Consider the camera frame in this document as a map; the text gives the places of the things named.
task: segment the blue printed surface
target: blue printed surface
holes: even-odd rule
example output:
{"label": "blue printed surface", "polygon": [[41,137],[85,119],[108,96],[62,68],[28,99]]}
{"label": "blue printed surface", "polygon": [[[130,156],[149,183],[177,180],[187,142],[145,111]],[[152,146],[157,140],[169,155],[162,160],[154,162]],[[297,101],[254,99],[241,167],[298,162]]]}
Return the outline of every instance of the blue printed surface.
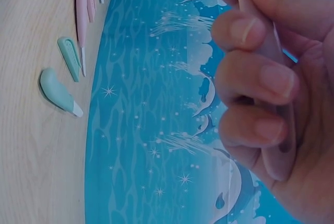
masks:
{"label": "blue printed surface", "polygon": [[218,135],[220,0],[111,0],[89,112],[86,224],[298,223]]}

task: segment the white splash print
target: white splash print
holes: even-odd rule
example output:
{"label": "white splash print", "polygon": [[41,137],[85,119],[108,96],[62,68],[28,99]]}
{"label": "white splash print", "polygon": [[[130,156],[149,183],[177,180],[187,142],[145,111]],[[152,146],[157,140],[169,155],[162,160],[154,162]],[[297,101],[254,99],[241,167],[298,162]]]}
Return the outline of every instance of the white splash print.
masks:
{"label": "white splash print", "polygon": [[198,106],[195,103],[192,103],[192,102],[184,103],[184,106],[186,108],[192,109],[194,111],[198,110]]}
{"label": "white splash print", "polygon": [[151,37],[156,37],[165,32],[174,32],[184,28],[191,31],[200,31],[201,29],[211,29],[214,22],[213,18],[190,15],[186,18],[177,15],[174,11],[167,11],[161,19],[156,22],[156,27],[152,29]]}
{"label": "white splash print", "polygon": [[208,155],[214,152],[214,149],[204,145],[199,137],[192,136],[188,133],[173,133],[167,135],[165,139],[157,138],[156,143],[167,144],[167,149],[170,152],[179,149],[186,150],[192,155],[195,155],[196,151],[201,151]]}

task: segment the wood grain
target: wood grain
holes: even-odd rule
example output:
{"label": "wood grain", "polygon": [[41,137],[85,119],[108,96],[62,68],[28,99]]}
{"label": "wood grain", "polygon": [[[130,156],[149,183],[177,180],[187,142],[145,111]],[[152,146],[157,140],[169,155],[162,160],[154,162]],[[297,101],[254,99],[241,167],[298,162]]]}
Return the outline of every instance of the wood grain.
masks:
{"label": "wood grain", "polygon": [[[85,223],[84,166],[94,69],[109,0],[88,27],[87,77],[74,83],[57,39],[76,39],[74,0],[0,0],[0,223]],[[75,118],[41,95],[52,67],[82,107]]]}

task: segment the sparkle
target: sparkle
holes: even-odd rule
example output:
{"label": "sparkle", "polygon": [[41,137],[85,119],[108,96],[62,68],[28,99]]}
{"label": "sparkle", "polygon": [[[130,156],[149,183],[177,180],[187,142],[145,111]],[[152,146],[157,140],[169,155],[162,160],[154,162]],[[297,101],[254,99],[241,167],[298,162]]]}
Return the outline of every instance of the sparkle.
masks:
{"label": "sparkle", "polygon": [[150,153],[153,155],[153,158],[159,154],[156,148],[152,149]]}
{"label": "sparkle", "polygon": [[176,47],[174,47],[174,46],[172,48],[169,48],[169,50],[171,50],[172,53],[174,53],[175,51],[177,51]]}
{"label": "sparkle", "polygon": [[185,176],[184,174],[183,174],[183,176],[178,176],[179,178],[180,178],[180,182],[182,182],[182,185],[184,184],[184,183],[186,183],[186,184],[188,184],[188,182],[192,182],[190,179],[190,177],[189,177],[189,174],[187,175],[187,176]]}
{"label": "sparkle", "polygon": [[164,193],[164,191],[161,189],[161,187],[159,189],[155,190],[154,192],[156,194],[158,194],[159,196],[161,196]]}
{"label": "sparkle", "polygon": [[116,90],[113,90],[113,88],[114,88],[114,86],[112,86],[111,88],[109,88],[109,87],[107,87],[106,89],[104,89],[103,88],[103,90],[104,90],[104,94],[105,94],[105,96],[104,97],[107,97],[108,95],[111,97],[111,95],[117,95],[117,94],[115,94],[115,91]]}

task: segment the pink plastic handle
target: pink plastic handle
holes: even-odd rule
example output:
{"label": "pink plastic handle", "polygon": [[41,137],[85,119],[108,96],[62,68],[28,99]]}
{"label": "pink plastic handle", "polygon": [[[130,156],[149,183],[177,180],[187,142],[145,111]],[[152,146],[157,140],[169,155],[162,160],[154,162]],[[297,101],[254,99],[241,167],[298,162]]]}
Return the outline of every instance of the pink plastic handle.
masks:
{"label": "pink plastic handle", "polygon": [[[252,0],[238,0],[238,3],[241,11],[256,16],[266,25],[267,36],[257,53],[285,65],[284,55],[274,23],[256,8]],[[281,145],[261,150],[269,175],[275,180],[284,181],[291,173],[296,156],[293,106],[292,104],[275,106],[258,100],[255,100],[255,104],[282,116],[289,125],[288,136]]]}
{"label": "pink plastic handle", "polygon": [[88,21],[94,22],[95,12],[95,0],[76,0],[77,34],[81,48],[86,44]]}

